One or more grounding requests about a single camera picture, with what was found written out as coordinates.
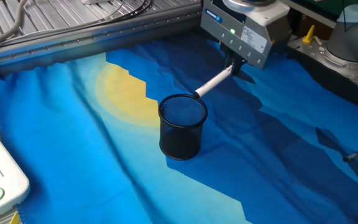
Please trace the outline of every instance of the black cable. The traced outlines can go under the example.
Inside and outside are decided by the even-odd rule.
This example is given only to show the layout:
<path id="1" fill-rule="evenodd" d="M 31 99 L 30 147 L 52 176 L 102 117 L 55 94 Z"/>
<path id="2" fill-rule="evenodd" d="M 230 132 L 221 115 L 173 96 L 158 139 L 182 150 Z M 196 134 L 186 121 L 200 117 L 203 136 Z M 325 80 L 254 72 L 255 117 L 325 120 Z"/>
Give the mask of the black cable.
<path id="1" fill-rule="evenodd" d="M 342 0 L 342 11 L 343 11 L 343 21 L 344 21 L 344 23 L 345 23 L 344 31 L 346 32 L 345 0 Z"/>

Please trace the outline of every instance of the black mesh pen holder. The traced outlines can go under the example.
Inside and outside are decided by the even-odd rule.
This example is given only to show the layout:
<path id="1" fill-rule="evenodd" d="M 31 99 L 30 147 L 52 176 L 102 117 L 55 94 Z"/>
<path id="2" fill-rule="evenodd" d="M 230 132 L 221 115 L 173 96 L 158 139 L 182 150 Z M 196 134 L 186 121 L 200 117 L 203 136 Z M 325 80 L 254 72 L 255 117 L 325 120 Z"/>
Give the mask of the black mesh pen holder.
<path id="1" fill-rule="evenodd" d="M 158 107 L 160 149 L 171 159 L 195 157 L 201 147 L 201 132 L 208 115 L 205 104 L 191 95 L 165 98 Z"/>

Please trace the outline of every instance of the blue fabric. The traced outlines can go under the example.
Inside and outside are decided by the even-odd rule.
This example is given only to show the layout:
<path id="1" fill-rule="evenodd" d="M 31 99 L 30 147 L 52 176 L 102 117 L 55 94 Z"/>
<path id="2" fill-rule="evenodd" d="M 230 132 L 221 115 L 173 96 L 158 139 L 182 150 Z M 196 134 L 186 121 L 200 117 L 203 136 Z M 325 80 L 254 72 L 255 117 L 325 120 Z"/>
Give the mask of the blue fabric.
<path id="1" fill-rule="evenodd" d="M 253 82 L 228 78 L 203 98 L 200 153 L 161 153 L 157 102 L 222 62 L 183 34 L 0 78 L 2 142 L 31 184 L 22 221 L 358 223 L 358 162 L 342 161 L 358 150 L 358 107 L 294 60 L 244 65 Z"/>

